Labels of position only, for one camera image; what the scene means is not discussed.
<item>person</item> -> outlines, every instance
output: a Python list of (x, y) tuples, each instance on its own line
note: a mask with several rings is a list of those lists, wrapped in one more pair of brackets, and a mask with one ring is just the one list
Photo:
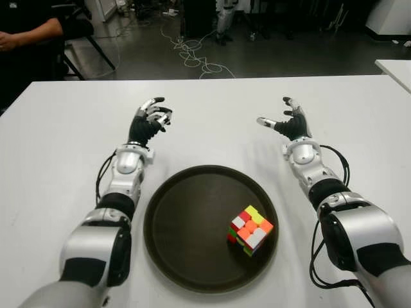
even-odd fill
[(61, 35), (47, 0), (0, 0), (0, 113), (32, 81), (51, 78), (56, 53), (39, 43)]
[(227, 30), (231, 27), (237, 4), (238, 0), (224, 0), (223, 9), (218, 14), (216, 42), (221, 46), (225, 46), (226, 42), (232, 42)]

